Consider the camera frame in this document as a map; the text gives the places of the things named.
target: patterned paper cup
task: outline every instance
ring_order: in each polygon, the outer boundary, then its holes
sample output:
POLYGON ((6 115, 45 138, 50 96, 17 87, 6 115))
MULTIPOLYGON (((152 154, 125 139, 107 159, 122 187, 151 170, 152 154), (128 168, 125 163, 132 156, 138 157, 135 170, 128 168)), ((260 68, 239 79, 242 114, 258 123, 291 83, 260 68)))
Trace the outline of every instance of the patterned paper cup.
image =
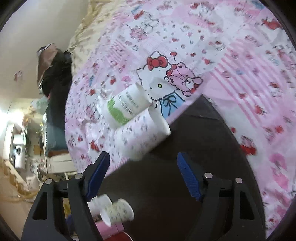
POLYGON ((116 149, 131 160, 138 161, 170 135, 163 116, 149 107, 115 132, 116 149))
POLYGON ((101 211, 101 218, 108 227, 116 223, 132 221, 134 217, 133 209, 124 199, 118 199, 117 202, 101 211))
POLYGON ((103 194, 99 197, 94 197, 90 202, 87 203, 89 210, 93 217, 100 214, 101 210, 105 207, 112 205, 112 202, 107 194, 103 194))
POLYGON ((109 127, 117 129, 151 104, 152 100, 147 92, 141 85, 135 83, 107 101, 103 106, 102 114, 109 123, 109 127))

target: kitchen appliance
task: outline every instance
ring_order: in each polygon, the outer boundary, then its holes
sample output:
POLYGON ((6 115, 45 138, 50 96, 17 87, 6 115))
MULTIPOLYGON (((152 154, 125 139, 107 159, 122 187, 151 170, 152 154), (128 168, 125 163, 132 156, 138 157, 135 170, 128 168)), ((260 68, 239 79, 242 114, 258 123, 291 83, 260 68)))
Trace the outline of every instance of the kitchen appliance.
POLYGON ((25 170, 25 146, 18 145, 15 147, 15 169, 17 171, 25 170))
POLYGON ((10 158, 10 162, 14 167, 15 166, 15 156, 14 155, 10 158))
POLYGON ((28 132, 28 129, 26 128, 24 130, 24 132, 22 132, 21 134, 14 135, 13 136, 13 145, 14 146, 17 146, 17 145, 26 145, 27 132, 28 132))

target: pink teddy bear print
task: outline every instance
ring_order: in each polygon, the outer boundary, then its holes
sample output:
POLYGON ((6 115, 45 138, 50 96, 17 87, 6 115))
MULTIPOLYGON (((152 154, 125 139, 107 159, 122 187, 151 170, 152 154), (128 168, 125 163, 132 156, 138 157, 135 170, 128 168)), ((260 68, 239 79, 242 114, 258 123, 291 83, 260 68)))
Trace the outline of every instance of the pink teddy bear print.
POLYGON ((142 28, 136 26, 135 28, 131 29, 130 37, 133 39, 138 39, 138 41, 141 41, 147 38, 147 34, 142 28))
POLYGON ((187 97, 191 96, 203 83, 203 79, 199 76, 196 77, 184 63, 172 64, 166 72, 165 79, 187 97))

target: floral bedspread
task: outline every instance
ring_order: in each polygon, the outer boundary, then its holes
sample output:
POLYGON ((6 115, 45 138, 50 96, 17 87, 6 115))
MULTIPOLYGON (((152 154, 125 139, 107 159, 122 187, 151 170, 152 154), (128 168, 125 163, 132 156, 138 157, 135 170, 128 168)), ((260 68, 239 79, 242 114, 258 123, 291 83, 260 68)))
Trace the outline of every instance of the floral bedspread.
POLYGON ((257 0, 126 0, 73 78, 65 134, 74 164, 82 172, 107 151, 110 174, 127 161, 100 109, 132 83, 169 124, 203 93, 254 171, 268 236, 296 192, 295 64, 288 36, 257 0))

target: paper cup with green label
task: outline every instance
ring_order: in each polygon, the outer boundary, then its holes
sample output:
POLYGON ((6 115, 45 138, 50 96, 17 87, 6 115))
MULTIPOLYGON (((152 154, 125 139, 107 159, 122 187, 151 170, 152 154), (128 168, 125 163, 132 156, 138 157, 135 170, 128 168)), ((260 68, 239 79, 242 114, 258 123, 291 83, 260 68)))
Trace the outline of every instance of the paper cup with green label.
POLYGON ((107 101, 103 106, 102 114, 109 123, 109 127, 117 129, 151 104, 152 100, 143 87, 135 83, 107 101))
POLYGON ((170 127, 161 113, 150 106, 115 131, 116 150, 138 161, 170 135, 170 127))

